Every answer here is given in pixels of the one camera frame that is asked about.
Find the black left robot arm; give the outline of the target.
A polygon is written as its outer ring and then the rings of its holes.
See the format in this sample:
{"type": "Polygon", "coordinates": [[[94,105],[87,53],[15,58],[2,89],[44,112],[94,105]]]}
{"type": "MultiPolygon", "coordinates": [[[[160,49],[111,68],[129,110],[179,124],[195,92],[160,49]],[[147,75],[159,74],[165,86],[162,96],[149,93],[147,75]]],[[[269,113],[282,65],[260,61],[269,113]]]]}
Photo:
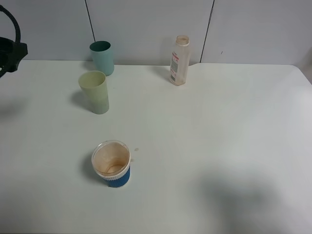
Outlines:
{"type": "Polygon", "coordinates": [[[17,71],[19,63],[28,54],[26,43],[0,38],[0,77],[17,71]]]}

